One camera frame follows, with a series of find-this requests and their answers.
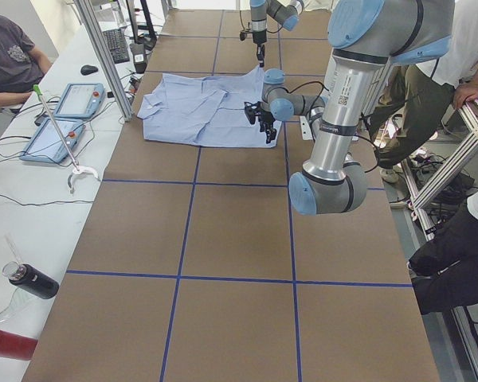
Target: light blue cloth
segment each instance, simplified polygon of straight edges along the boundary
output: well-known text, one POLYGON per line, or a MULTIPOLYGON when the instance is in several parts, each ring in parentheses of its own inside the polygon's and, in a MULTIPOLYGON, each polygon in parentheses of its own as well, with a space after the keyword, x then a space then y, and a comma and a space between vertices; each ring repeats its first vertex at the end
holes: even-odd
MULTIPOLYGON (((143 137, 195 146, 274 147, 276 140, 266 144, 258 122, 250 125, 244 112, 245 102, 261 99, 263 81, 264 70, 258 66, 243 76, 187 78, 163 73, 138 112, 143 137)), ((275 122, 277 131, 280 125, 275 122)))

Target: blue joint cap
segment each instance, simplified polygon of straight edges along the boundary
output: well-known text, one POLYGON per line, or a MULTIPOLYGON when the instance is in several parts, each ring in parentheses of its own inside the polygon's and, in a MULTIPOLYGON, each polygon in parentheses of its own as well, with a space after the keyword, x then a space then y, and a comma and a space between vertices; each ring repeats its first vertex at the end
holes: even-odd
POLYGON ((264 84, 267 85, 281 85, 285 82, 285 73, 279 69, 269 69, 264 74, 264 84))
POLYGON ((269 103, 269 108, 276 121, 288 121, 294 115, 294 105, 285 98, 276 98, 269 103))
POLYGON ((249 0, 249 6, 252 8, 257 8, 258 6, 263 6, 265 4, 265 0, 249 0))
POLYGON ((317 201, 310 183, 302 173, 294 173, 288 182, 290 201, 301 215, 316 215, 317 201))
POLYGON ((284 28, 286 30, 293 30, 298 22, 300 22, 300 18, 296 14, 293 14, 287 20, 285 20, 284 28))

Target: metal pole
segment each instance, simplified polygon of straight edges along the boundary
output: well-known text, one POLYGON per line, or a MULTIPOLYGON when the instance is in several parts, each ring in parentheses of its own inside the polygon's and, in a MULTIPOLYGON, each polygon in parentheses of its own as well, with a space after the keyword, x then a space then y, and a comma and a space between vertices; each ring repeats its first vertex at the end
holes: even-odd
POLYGON ((97 59, 101 63, 104 75, 112 89, 113 95, 119 105, 119 109, 122 112, 124 121, 131 120, 133 116, 133 110, 131 104, 126 97, 126 92, 123 89, 120 82, 119 73, 116 70, 115 63, 113 62, 112 55, 106 46, 99 22, 94 14, 91 2, 88 0, 74 0, 74 4, 80 13, 81 19, 87 30, 94 51, 96 52, 97 59))

